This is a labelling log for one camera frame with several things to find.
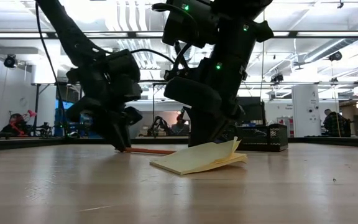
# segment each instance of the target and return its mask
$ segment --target wooden surface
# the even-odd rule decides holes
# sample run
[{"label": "wooden surface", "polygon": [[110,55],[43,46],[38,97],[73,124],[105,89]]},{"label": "wooden surface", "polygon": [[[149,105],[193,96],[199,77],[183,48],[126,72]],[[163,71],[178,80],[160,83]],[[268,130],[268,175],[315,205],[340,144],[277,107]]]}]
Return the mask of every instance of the wooden surface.
[{"label": "wooden surface", "polygon": [[179,177],[150,166],[157,156],[110,146],[0,151],[0,223],[358,224],[357,148],[247,154],[246,165]]}]

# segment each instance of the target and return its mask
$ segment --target sticky note pad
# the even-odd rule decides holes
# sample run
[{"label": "sticky note pad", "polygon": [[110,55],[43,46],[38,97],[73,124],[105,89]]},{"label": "sticky note pad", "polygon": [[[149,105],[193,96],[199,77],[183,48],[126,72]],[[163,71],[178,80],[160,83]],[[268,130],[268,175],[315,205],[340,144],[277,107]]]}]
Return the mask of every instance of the sticky note pad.
[{"label": "sticky note pad", "polygon": [[247,162],[246,154],[235,153],[239,144],[237,137],[220,144],[209,142],[152,160],[150,165],[185,175],[215,169],[233,162]]}]

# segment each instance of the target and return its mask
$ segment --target ceiling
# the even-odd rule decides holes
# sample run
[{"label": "ceiling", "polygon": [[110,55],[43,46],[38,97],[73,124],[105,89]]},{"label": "ceiling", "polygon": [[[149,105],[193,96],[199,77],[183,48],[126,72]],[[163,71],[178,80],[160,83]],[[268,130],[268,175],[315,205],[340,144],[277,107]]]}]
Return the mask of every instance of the ceiling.
[{"label": "ceiling", "polygon": [[[141,1],[90,1],[60,0],[69,15],[74,18],[82,31],[163,31],[166,14],[153,12],[150,6],[159,0]],[[273,0],[273,3],[256,18],[257,22],[268,21],[274,31],[285,30],[358,30],[358,0],[344,0],[344,6],[338,9],[337,0]],[[52,25],[42,15],[43,31],[53,31]],[[0,0],[0,32],[36,32],[35,4],[33,0]],[[159,39],[116,40],[103,39],[94,42],[109,49],[129,47],[151,48],[174,57],[171,47]],[[54,63],[64,71],[72,67],[58,40],[47,40],[48,51]],[[212,51],[213,46],[203,49],[192,48],[187,57],[193,66]],[[326,60],[331,53],[340,50],[342,60]],[[2,40],[0,56],[17,54],[17,58],[29,64],[38,64],[45,60],[40,40]],[[169,68],[169,63],[156,55],[138,54],[136,59],[142,71],[142,79],[161,79],[160,70]],[[302,65],[302,70],[294,62],[310,62]],[[328,82],[334,77],[339,81],[358,80],[358,38],[355,39],[270,39],[256,43],[247,67],[247,82],[269,82],[274,74],[282,73],[286,82]],[[65,72],[60,72],[64,79]],[[288,86],[282,86],[289,92]],[[350,92],[354,86],[343,86],[342,92]],[[256,90],[260,87],[247,86]]]}]

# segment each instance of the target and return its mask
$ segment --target plastic crate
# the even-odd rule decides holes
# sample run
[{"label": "plastic crate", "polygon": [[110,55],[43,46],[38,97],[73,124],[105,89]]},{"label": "plastic crate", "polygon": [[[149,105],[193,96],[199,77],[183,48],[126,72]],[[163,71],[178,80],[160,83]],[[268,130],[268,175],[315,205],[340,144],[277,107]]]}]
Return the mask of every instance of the plastic crate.
[{"label": "plastic crate", "polygon": [[232,136],[238,136],[240,151],[280,152],[288,149],[287,126],[271,124],[270,126],[231,128]]}]

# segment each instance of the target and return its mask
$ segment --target black cable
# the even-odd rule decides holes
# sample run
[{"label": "black cable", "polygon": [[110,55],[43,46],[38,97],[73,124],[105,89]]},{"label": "black cable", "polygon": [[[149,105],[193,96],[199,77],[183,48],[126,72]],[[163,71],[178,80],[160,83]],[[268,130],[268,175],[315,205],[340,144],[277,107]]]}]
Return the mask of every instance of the black cable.
[{"label": "black cable", "polygon": [[[179,52],[181,51],[179,40],[175,41],[174,48],[175,48],[175,52],[177,54],[179,54]],[[180,63],[186,70],[190,69],[189,65],[187,64],[187,61],[185,60],[185,58],[180,58]]]},{"label": "black cable", "polygon": [[[35,2],[35,16],[37,17],[38,33],[40,34],[42,46],[44,47],[45,54],[47,55],[50,68],[52,69],[53,77],[55,77],[57,95],[58,95],[58,98],[59,98],[58,100],[59,100],[60,106],[62,107],[63,122],[65,122],[65,123],[67,124],[66,112],[65,112],[65,109],[64,109],[64,105],[63,105],[62,93],[60,93],[59,82],[58,82],[58,80],[57,80],[57,76],[56,76],[56,73],[55,73],[55,69],[53,68],[52,59],[50,58],[50,55],[49,55],[49,53],[48,53],[47,45],[45,44],[45,40],[44,40],[44,37],[43,37],[43,35],[42,35],[39,5],[38,5],[38,2],[37,2],[37,1]],[[67,125],[64,125],[63,131],[64,131],[65,137],[67,137],[67,130],[66,130],[66,128],[67,128]]]},{"label": "black cable", "polygon": [[170,61],[172,64],[175,63],[175,62],[174,62],[172,59],[170,59],[168,56],[166,56],[166,55],[164,55],[163,53],[160,53],[160,52],[158,52],[158,51],[156,51],[156,50],[152,50],[152,49],[137,49],[137,50],[131,51],[131,53],[133,54],[133,53],[143,52],[143,51],[152,52],[153,54],[157,54],[157,55],[159,55],[159,56],[161,56],[161,57],[167,59],[167,60]]},{"label": "black cable", "polygon": [[[153,11],[157,11],[157,12],[164,12],[164,11],[170,11],[170,12],[174,12],[177,13],[181,16],[183,16],[185,19],[188,19],[190,22],[190,29],[193,31],[193,40],[197,40],[199,33],[198,33],[198,25],[196,20],[193,18],[193,16],[191,16],[189,13],[187,13],[186,11],[182,10],[179,7],[176,6],[172,6],[170,4],[165,4],[165,3],[156,3],[152,5],[152,10]],[[185,52],[193,45],[193,42],[188,42],[184,48],[182,48],[182,50],[179,52],[175,63],[173,64],[173,69],[172,70],[178,70],[179,67],[179,63],[180,63],[180,59],[184,56]]]}]

